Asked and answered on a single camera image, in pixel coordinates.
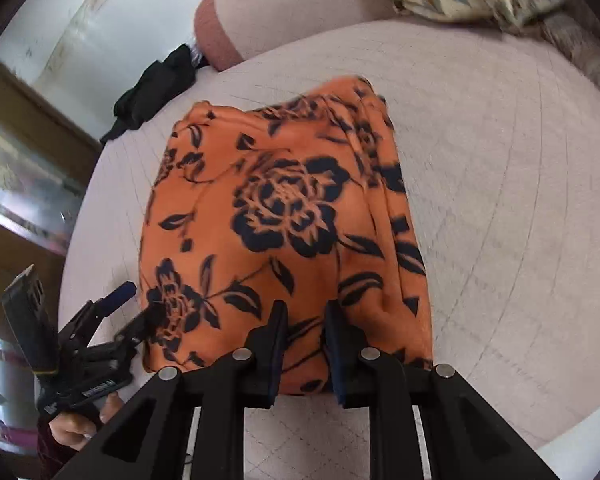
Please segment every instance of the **finger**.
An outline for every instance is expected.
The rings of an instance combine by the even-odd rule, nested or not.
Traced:
[[[63,446],[80,450],[95,434],[96,426],[77,413],[60,413],[49,423],[51,435]]]
[[[104,406],[100,410],[100,420],[102,423],[106,424],[109,422],[124,405],[125,403],[120,399],[120,396],[116,392],[109,394]]]
[[[98,431],[96,425],[85,416],[79,415],[78,413],[69,413],[68,415],[69,417],[63,428],[64,430],[70,433],[83,434],[86,437],[91,437]]]

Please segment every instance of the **black flower print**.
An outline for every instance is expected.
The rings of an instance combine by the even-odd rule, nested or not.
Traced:
[[[213,328],[220,328],[216,308],[191,286],[183,285],[171,259],[161,261],[155,277],[158,285],[147,292],[146,298],[149,303],[164,303],[165,319],[154,339],[165,350],[176,353],[182,334],[195,329],[202,318]]]
[[[304,164],[286,158],[269,161],[234,192],[238,211],[232,229],[250,251],[288,242],[306,258],[328,254],[337,240],[336,211],[330,203],[349,178],[331,156],[309,158]]]
[[[385,186],[391,191],[406,194],[404,189],[404,180],[402,179],[402,170],[400,169],[400,162],[396,162],[390,166],[381,166],[380,173],[384,180]]]
[[[306,96],[298,96],[288,103],[267,106],[254,110],[263,119],[270,121],[282,121],[286,119],[315,119],[318,103],[315,99]]]
[[[178,150],[176,150],[176,148],[164,150],[164,154],[162,155],[162,160],[160,162],[160,169],[158,170],[158,176],[155,179],[154,186],[160,184],[171,173],[171,170],[173,169],[173,162],[176,159],[177,151]]]
[[[204,153],[189,152],[178,161],[176,167],[182,170],[186,180],[196,183],[196,177],[205,169]]]
[[[418,246],[412,242],[395,242],[395,254],[398,258],[398,265],[403,269],[414,274],[426,275],[424,260]]]
[[[378,140],[382,140],[381,137],[371,129],[368,121],[360,121],[356,124],[356,129],[362,150],[372,160],[372,163],[376,163],[378,160]]]

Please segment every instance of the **black tool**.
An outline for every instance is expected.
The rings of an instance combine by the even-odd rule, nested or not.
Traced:
[[[109,343],[89,346],[102,320],[136,294],[125,282],[108,296],[88,301],[60,331],[44,309],[44,293],[33,266],[21,273],[2,295],[2,306],[25,359],[40,382],[36,407],[43,420],[62,411],[83,411],[94,400],[133,380],[136,346],[155,333],[164,306],[150,305]]]
[[[244,409],[273,405],[286,327],[286,305],[276,302],[267,325],[251,330],[244,348],[185,374],[162,368],[54,479],[180,480],[197,406],[191,477],[242,478]]]
[[[95,305],[84,308],[90,312]],[[93,323],[79,314],[65,334],[69,341],[73,334],[78,337],[78,327],[92,330]],[[190,478],[242,479],[244,409],[273,405],[286,327],[286,305],[278,301],[267,325],[251,330],[244,348],[185,374],[174,367],[163,368],[55,480],[180,480],[197,406],[202,412]],[[130,333],[138,332],[132,328]],[[122,331],[116,340],[128,338]],[[557,480],[451,366],[437,365],[432,371],[405,366],[369,346],[337,301],[326,308],[324,341],[338,402],[345,409],[369,407],[370,480],[421,480],[421,446],[426,448],[433,480]],[[67,382],[66,387],[74,391],[75,383]],[[415,406],[424,443],[417,435]]]
[[[369,407],[371,480],[423,478],[414,406],[433,480],[558,480],[450,365],[405,366],[370,347],[336,301],[327,306],[324,326],[338,403]]]

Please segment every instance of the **orange cloth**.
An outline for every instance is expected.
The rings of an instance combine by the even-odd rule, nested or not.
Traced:
[[[348,76],[277,106],[194,104],[176,123],[147,206],[144,307],[167,317],[157,370],[209,365],[288,307],[280,391],[329,375],[322,321],[337,298],[369,344],[430,367],[427,279],[384,99]]]

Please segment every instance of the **black metal frame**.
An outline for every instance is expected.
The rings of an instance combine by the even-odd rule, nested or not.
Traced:
[[[202,370],[163,368],[55,480],[182,478],[195,407],[202,412],[191,479],[243,478],[244,409],[270,408],[282,369],[286,306],[276,304],[245,349]],[[368,406],[371,480],[423,478],[412,406],[424,428],[434,480],[556,480],[521,437],[448,365],[404,366],[367,345],[337,302],[325,339],[333,387],[344,408]]]

